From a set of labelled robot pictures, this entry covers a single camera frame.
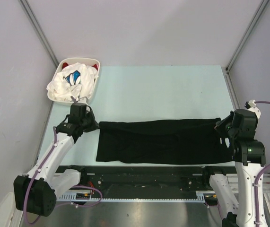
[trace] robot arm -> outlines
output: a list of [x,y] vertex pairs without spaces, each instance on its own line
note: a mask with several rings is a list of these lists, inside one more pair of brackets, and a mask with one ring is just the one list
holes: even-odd
[[255,200],[259,201],[260,223],[267,227],[262,185],[258,185],[258,198],[254,192],[254,181],[265,165],[264,145],[255,140],[255,129],[261,115],[252,100],[246,104],[248,110],[238,109],[216,124],[216,130],[223,138],[228,138],[233,154],[239,182],[239,202],[232,192],[226,175],[220,171],[207,169],[209,184],[217,194],[223,227],[255,227]]
[[54,130],[54,141],[39,162],[26,174],[17,176],[14,181],[16,208],[49,216],[56,199],[80,181],[80,172],[67,169],[59,177],[54,174],[66,153],[73,147],[83,132],[99,127],[92,109],[81,103],[72,104],[70,114]]

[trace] folded garment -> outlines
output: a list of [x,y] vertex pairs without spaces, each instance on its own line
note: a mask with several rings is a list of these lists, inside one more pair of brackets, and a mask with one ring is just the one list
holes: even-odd
[[100,122],[96,161],[202,165],[232,161],[216,119]]
[[83,98],[90,99],[97,77],[96,68],[75,63],[57,73],[46,89],[51,98],[58,101],[72,101],[71,96],[77,101]]

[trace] metal floor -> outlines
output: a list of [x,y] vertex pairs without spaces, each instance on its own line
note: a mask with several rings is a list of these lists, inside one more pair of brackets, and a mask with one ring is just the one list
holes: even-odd
[[[217,207],[202,203],[101,202],[92,208],[62,206],[34,227],[220,227]],[[20,227],[27,227],[22,221]]]

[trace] metal frame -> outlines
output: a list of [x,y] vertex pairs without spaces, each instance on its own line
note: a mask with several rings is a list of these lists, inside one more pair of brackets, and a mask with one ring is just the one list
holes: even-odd
[[260,21],[260,18],[261,16],[263,15],[266,7],[268,6],[268,3],[270,2],[270,0],[263,0],[261,2],[261,4],[259,5],[259,8],[257,9],[257,11],[255,12],[248,28],[246,29],[240,43],[238,44],[232,58],[230,59],[227,67],[226,67],[226,70],[227,72],[229,73],[231,68],[233,67],[236,59],[238,58],[238,56],[240,55],[241,53],[241,50],[243,49],[244,45],[246,44],[248,38],[251,36],[254,28],[256,27],[256,25],[258,24],[258,22]]
[[28,3],[27,0],[18,0],[18,1],[20,2],[22,9],[25,11],[29,21],[31,22],[33,29],[35,30],[38,38],[41,41],[41,44],[44,46],[44,48],[45,48],[46,52],[48,53],[48,55],[50,56],[53,64],[57,68],[59,65],[59,62],[54,54],[54,51],[51,48],[49,41],[46,38],[30,4]]

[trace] black cloth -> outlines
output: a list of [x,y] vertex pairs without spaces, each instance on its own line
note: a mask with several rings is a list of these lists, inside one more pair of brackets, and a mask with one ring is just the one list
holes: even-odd
[[216,119],[100,122],[96,161],[174,165],[232,160],[214,129]]

